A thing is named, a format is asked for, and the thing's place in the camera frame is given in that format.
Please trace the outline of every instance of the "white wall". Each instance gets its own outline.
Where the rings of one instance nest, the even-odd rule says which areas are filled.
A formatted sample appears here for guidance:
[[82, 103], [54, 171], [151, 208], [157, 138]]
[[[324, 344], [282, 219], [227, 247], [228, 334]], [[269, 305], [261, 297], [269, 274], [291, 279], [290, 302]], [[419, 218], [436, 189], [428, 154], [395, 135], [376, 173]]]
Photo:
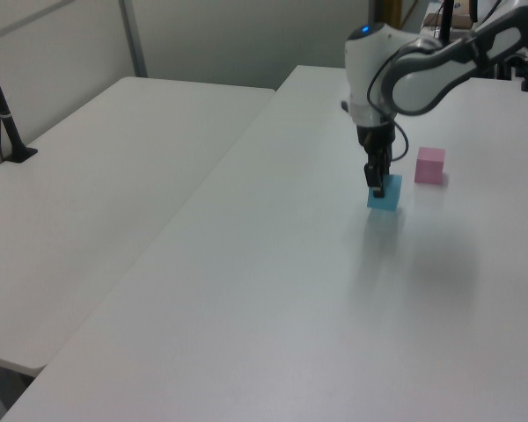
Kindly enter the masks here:
[[118, 0], [76, 0], [0, 38], [0, 84], [24, 143], [133, 75]]
[[277, 89], [298, 64], [343, 67], [368, 0], [133, 0], [149, 77]]

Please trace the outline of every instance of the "pink cube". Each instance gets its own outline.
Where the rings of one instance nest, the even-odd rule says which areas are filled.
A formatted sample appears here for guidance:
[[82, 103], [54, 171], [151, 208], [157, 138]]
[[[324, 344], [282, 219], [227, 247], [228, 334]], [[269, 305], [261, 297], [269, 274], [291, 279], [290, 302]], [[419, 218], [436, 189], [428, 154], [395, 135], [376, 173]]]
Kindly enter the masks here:
[[441, 185], [445, 154], [445, 149], [420, 147], [419, 156], [416, 158], [414, 181]]

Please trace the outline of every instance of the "table surface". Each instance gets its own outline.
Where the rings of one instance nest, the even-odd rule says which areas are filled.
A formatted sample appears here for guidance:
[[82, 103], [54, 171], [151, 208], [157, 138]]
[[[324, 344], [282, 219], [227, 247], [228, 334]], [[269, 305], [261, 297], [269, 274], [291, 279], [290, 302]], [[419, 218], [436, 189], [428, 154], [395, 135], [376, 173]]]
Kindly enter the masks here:
[[125, 78], [0, 165], [0, 365], [47, 365], [273, 94]]
[[297, 68], [4, 422], [528, 420], [528, 94], [400, 118], [397, 213], [347, 95]]

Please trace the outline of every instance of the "black stand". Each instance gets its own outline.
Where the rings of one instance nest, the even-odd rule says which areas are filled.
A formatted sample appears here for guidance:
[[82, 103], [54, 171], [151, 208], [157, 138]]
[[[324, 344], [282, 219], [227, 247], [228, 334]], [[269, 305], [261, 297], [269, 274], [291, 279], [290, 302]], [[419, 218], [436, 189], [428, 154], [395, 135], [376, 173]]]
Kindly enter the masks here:
[[6, 133], [10, 138], [11, 143], [11, 155], [6, 157], [6, 161], [12, 161], [13, 163], [23, 163], [27, 158], [37, 153], [37, 149], [27, 148], [26, 145], [19, 138], [18, 129], [14, 123], [14, 119], [11, 117], [10, 107], [6, 102], [2, 88], [0, 87], [0, 120], [4, 124]]
[[442, 23], [440, 24], [440, 41], [443, 45], [450, 43], [451, 15], [454, 12], [455, 0], [444, 0], [442, 9]]

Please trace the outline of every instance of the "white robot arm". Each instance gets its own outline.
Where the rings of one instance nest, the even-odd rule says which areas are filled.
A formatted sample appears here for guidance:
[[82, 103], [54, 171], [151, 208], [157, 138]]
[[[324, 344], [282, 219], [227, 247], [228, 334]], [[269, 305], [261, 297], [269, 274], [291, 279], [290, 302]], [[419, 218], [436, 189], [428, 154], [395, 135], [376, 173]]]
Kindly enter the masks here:
[[392, 161], [396, 113], [432, 110], [455, 86], [528, 47], [528, 0], [506, 0], [491, 18], [443, 47], [431, 37], [385, 24], [363, 26], [346, 42], [348, 112], [368, 153], [368, 186], [384, 197]]

